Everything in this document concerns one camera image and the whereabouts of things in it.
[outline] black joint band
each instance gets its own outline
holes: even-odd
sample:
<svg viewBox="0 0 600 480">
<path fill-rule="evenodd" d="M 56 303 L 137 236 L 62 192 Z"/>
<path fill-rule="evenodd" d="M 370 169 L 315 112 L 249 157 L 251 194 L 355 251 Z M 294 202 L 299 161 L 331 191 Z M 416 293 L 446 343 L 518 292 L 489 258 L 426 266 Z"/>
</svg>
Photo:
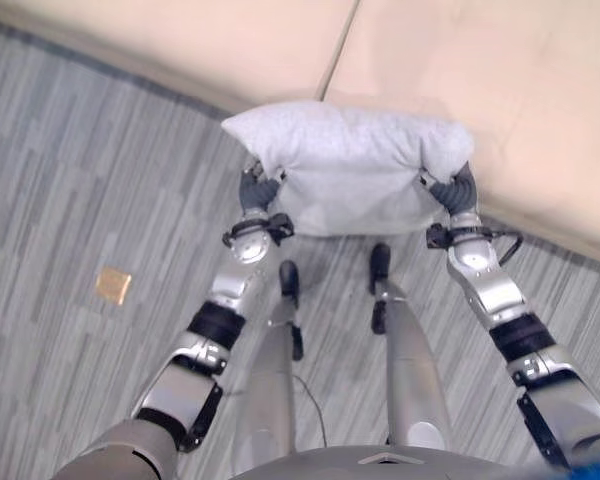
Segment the black joint band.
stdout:
<svg viewBox="0 0 600 480">
<path fill-rule="evenodd" d="M 167 432 L 169 432 L 171 438 L 173 438 L 173 441 L 176 444 L 176 449 L 180 447 L 182 440 L 187 434 L 184 426 L 178 420 L 173 418 L 171 415 L 162 413 L 160 410 L 143 408 L 140 410 L 136 418 L 138 420 L 146 420 L 147 422 L 155 423 L 156 425 L 164 428 Z"/>
<path fill-rule="evenodd" d="M 212 302 L 205 302 L 191 320 L 187 330 L 231 350 L 245 323 L 244 317 L 233 310 Z"/>
<path fill-rule="evenodd" d="M 547 327 L 533 313 L 498 325 L 489 335 L 507 362 L 556 344 Z"/>
</svg>

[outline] pillow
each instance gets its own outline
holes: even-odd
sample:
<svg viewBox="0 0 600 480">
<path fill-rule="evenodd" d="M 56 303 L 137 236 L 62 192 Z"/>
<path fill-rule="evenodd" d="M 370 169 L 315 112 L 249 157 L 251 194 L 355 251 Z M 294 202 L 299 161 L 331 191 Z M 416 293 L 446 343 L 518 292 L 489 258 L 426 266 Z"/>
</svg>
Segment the pillow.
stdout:
<svg viewBox="0 0 600 480">
<path fill-rule="evenodd" d="M 447 183 L 473 153 L 460 124 L 303 100 L 265 105 L 222 122 L 273 178 L 279 208 L 307 235 L 400 234 L 442 207 L 419 182 Z"/>
</svg>

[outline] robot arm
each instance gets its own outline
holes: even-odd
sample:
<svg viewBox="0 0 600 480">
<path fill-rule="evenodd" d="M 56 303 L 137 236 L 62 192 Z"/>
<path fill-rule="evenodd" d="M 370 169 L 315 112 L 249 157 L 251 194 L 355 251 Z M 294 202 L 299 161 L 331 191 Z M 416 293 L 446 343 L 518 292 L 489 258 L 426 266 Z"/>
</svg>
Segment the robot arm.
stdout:
<svg viewBox="0 0 600 480">
<path fill-rule="evenodd" d="M 460 192 L 451 191 L 453 184 L 446 190 L 437 184 L 437 192 L 430 188 L 452 215 L 449 229 L 436 224 L 427 231 L 428 246 L 447 250 L 450 275 L 505 358 L 511 378 L 525 388 L 518 407 L 545 459 L 563 468 L 600 460 L 600 395 L 502 269 L 491 245 L 495 232 L 482 225 L 475 193 L 466 192 L 467 181 L 473 183 L 466 173 Z M 426 176 L 422 183 L 436 185 Z"/>
<path fill-rule="evenodd" d="M 223 394 L 214 376 L 227 366 L 245 317 L 279 263 L 277 245 L 293 235 L 286 215 L 266 213 L 277 183 L 257 177 L 254 169 L 243 172 L 244 215 L 223 237 L 228 248 L 207 300 L 169 349 L 129 419 L 105 432 L 53 480 L 169 480 L 178 452 L 202 444 Z"/>
</svg>

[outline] floor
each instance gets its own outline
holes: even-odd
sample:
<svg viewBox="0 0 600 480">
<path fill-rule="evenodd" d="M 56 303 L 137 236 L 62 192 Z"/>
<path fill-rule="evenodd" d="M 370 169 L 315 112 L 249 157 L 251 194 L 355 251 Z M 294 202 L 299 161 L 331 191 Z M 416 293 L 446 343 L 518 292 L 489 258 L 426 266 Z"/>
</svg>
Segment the floor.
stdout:
<svg viewBox="0 0 600 480">
<path fill-rule="evenodd" d="M 0 480 L 44 479 L 128 412 L 201 305 L 239 217 L 245 152 L 223 112 L 0 26 Z M 293 238 L 306 356 L 296 372 L 330 445 L 386 438 L 384 340 L 369 329 L 375 238 Z M 456 450 L 537 458 L 504 361 L 423 233 L 388 239 L 439 362 Z M 103 266 L 132 274 L 123 306 L 95 294 Z M 530 238 L 508 265 L 555 338 L 600 389 L 600 264 Z M 261 314 L 275 301 L 272 288 Z M 234 349 L 211 434 L 183 479 L 230 477 L 236 406 L 263 321 Z M 317 447 L 297 386 L 297 444 Z"/>
</svg>

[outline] beige sofa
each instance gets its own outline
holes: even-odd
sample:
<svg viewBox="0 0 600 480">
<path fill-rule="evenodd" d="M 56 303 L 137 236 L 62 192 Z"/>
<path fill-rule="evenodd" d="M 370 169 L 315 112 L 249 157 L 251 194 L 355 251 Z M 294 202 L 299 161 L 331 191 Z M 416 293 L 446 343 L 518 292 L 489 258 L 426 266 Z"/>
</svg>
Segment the beige sofa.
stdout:
<svg viewBox="0 0 600 480">
<path fill-rule="evenodd" d="M 600 260 L 600 0 L 0 0 L 0 21 L 231 112 L 459 120 L 484 212 Z"/>
</svg>

